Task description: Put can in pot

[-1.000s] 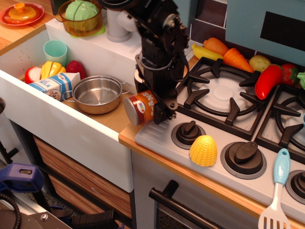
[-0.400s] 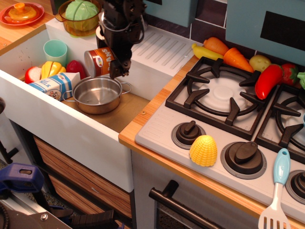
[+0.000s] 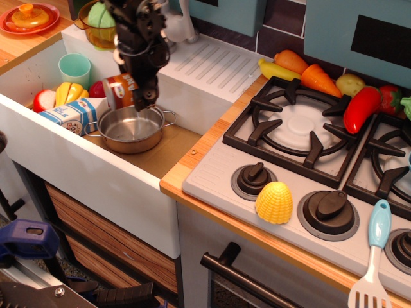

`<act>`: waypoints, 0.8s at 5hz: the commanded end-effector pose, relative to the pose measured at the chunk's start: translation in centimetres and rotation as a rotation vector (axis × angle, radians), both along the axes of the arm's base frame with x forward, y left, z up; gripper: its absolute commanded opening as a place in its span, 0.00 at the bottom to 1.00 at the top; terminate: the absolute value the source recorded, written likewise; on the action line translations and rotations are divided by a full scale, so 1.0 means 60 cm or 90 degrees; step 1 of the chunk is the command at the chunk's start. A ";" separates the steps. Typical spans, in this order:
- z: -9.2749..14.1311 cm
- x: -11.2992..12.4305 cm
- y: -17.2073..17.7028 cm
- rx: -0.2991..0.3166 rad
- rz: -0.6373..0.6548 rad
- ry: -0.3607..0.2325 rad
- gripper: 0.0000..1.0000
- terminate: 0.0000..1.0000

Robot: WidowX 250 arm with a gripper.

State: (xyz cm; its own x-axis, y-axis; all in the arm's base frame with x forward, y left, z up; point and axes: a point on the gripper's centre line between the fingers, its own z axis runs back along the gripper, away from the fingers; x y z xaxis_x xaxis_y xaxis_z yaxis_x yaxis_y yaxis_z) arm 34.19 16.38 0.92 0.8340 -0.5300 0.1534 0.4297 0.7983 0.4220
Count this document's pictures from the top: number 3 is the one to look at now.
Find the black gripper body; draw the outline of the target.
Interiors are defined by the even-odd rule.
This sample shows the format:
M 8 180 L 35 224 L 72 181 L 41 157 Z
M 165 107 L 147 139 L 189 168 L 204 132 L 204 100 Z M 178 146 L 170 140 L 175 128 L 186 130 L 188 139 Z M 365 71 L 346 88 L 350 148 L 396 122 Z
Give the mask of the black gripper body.
M 156 35 L 153 40 L 144 42 L 132 35 L 127 42 L 118 35 L 116 48 L 119 58 L 124 61 L 122 69 L 130 73 L 138 85 L 136 99 L 157 99 L 157 73 L 170 60 L 170 50 L 163 36 Z

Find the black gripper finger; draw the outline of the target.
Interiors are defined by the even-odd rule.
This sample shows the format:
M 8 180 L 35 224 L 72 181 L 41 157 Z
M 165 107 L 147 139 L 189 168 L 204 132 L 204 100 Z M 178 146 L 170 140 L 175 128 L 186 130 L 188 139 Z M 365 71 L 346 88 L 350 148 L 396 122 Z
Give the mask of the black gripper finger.
M 134 94 L 134 107 L 137 112 L 153 107 L 156 101 L 157 96 L 154 94 L 149 97 L 143 94 Z

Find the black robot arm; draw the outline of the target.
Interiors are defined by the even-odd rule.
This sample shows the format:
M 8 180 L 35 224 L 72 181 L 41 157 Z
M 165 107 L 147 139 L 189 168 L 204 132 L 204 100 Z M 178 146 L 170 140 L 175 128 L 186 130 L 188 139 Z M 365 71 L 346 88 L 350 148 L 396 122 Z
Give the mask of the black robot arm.
M 104 1 L 115 22 L 114 60 L 122 73 L 137 84 L 132 91 L 139 112 L 156 104 L 159 97 L 158 71 L 170 59 L 169 47 L 161 35 L 166 18 L 157 1 Z

